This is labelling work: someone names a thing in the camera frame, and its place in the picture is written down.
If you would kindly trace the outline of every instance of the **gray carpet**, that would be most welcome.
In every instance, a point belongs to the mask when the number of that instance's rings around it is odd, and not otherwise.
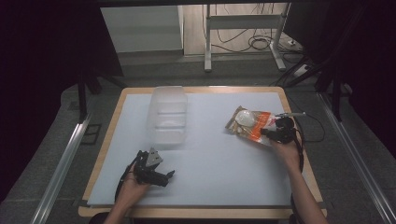
[[[211,73],[204,72],[202,58],[177,59],[164,63],[152,58],[144,63],[122,65],[124,77],[118,77],[130,87],[182,86],[268,86],[282,73],[278,72],[270,55],[214,57]],[[299,118],[306,140],[309,160],[328,209],[330,223],[382,223],[381,216],[367,193],[345,149],[319,105],[313,89],[314,77],[295,88],[286,89],[293,111],[305,111],[310,118]],[[100,127],[97,136],[86,135],[64,180],[64,184],[49,214],[47,223],[88,223],[78,215],[78,207],[91,175],[92,167],[106,134],[108,124],[121,89],[99,78],[103,90],[95,97],[90,125]],[[62,106],[46,138],[28,167],[0,206],[0,223],[28,223],[44,193],[53,171],[67,146],[78,121],[78,95],[74,86],[64,91]],[[365,126],[347,97],[341,101],[341,116],[354,143],[375,175],[378,184],[396,207],[396,161],[375,135]]]

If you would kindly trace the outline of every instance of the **white desk leg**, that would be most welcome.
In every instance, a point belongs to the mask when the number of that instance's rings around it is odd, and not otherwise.
[[[212,71],[212,45],[210,44],[210,5],[206,5],[205,71]]]
[[[279,51],[277,50],[277,45],[279,44],[280,35],[282,34],[283,26],[285,25],[285,21],[286,21],[286,17],[288,16],[289,6],[290,6],[290,3],[287,3],[285,5],[285,7],[283,8],[283,11],[280,16],[278,26],[276,29],[276,34],[275,34],[274,40],[272,40],[271,44],[270,44],[270,49],[274,55],[274,59],[275,59],[277,68],[279,69],[279,71],[282,71],[282,72],[286,71],[286,66],[283,63],[282,57],[280,57]]]

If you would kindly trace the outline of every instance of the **person's right hand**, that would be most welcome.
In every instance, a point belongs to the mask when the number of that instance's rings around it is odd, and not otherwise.
[[[287,144],[278,143],[270,140],[271,145],[276,150],[276,154],[285,163],[289,170],[300,170],[300,157],[296,144],[292,141]]]

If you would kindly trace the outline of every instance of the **white wall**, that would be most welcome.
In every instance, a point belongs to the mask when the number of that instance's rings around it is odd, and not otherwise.
[[[116,52],[183,49],[181,7],[103,7]]]

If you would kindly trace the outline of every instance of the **person's right arm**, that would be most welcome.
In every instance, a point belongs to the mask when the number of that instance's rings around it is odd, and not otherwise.
[[[305,224],[328,223],[300,172],[297,146],[293,142],[280,144],[271,141],[271,144],[288,170],[293,200],[303,222]]]

